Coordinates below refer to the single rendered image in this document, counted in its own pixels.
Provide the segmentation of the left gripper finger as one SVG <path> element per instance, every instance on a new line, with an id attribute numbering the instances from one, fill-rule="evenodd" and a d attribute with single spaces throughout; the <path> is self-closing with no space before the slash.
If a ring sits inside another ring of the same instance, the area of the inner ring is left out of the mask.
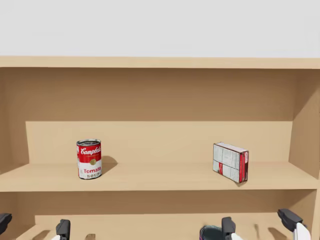
<path id="1" fill-rule="evenodd" d="M 70 240 L 71 222 L 68 219 L 61 219 L 56 226 L 56 235 L 51 240 Z"/>
<path id="2" fill-rule="evenodd" d="M 0 234 L 3 234 L 12 220 L 11 213 L 0 213 Z"/>

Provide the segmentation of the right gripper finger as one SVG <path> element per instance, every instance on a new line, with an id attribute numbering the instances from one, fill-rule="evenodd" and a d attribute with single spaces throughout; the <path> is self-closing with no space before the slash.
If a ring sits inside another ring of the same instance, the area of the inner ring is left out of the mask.
<path id="1" fill-rule="evenodd" d="M 236 234 L 236 224 L 230 216 L 223 217 L 221 220 L 222 239 L 223 240 L 243 240 Z"/>
<path id="2" fill-rule="evenodd" d="M 292 232 L 293 240 L 311 240 L 311 234 L 303 219 L 287 208 L 277 211 L 283 226 Z"/>

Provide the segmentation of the blue flat can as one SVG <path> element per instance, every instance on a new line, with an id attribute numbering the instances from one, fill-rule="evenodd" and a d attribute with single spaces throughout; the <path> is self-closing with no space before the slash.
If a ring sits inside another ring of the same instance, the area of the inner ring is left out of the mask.
<path id="1" fill-rule="evenodd" d="M 225 240 L 221 227 L 204 225 L 199 231 L 199 240 Z"/>

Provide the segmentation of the red and white can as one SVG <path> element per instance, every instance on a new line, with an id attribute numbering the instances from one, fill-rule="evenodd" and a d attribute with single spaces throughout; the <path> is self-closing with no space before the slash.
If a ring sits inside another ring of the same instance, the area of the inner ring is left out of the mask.
<path id="1" fill-rule="evenodd" d="M 84 139 L 76 142 L 78 177 L 93 180 L 102 175 L 101 141 Z"/>

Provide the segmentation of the red and white carton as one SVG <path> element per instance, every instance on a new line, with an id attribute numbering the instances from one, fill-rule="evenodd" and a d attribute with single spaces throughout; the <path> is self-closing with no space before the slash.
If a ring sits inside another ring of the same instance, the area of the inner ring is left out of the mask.
<path id="1" fill-rule="evenodd" d="M 249 151 L 224 142 L 213 144 L 213 171 L 238 183 L 248 181 Z"/>

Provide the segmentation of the pale wooden shelf unit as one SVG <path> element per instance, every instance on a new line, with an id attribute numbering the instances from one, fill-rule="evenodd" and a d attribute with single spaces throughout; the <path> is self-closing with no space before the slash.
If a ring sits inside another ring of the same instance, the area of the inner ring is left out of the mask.
<path id="1" fill-rule="evenodd" d="M 78 176 L 77 141 L 102 175 Z M 249 151 L 248 179 L 213 144 Z M 230 216 L 246 240 L 320 240 L 320 58 L 0 56 L 0 240 L 195 240 Z"/>

